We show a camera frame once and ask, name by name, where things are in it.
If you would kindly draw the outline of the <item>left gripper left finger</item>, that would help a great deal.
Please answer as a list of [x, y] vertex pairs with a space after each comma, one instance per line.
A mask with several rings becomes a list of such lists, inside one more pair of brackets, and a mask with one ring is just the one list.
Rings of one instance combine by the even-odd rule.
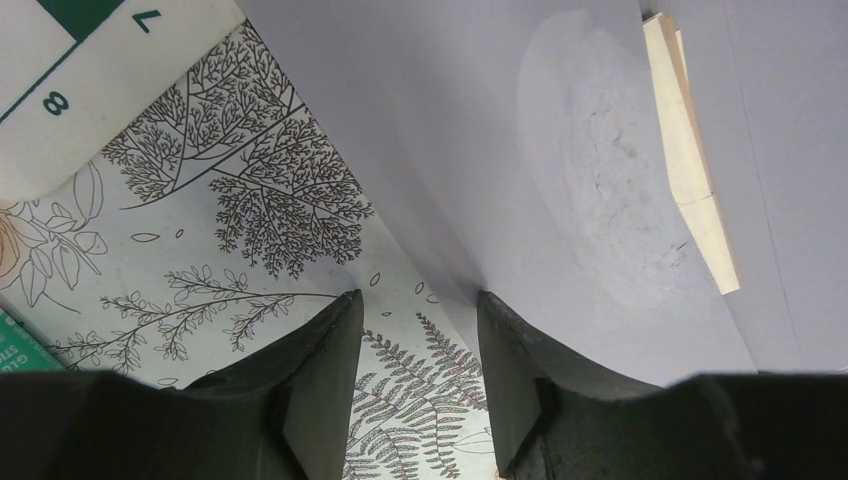
[[5, 479], [338, 479], [360, 354], [353, 290], [183, 389], [111, 371], [1, 378]]

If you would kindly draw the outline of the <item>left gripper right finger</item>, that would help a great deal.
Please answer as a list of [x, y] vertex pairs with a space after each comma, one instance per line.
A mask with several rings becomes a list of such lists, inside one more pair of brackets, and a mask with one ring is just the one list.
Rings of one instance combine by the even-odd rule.
[[699, 374], [657, 387], [527, 323], [495, 294], [477, 327], [505, 479], [843, 479], [843, 374]]

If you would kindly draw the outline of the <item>small green white bottle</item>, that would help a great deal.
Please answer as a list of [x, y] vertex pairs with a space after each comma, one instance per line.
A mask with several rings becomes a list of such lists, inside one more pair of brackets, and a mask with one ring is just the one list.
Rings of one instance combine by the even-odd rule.
[[0, 355], [2, 374], [65, 369], [61, 362], [5, 311], [1, 311]]

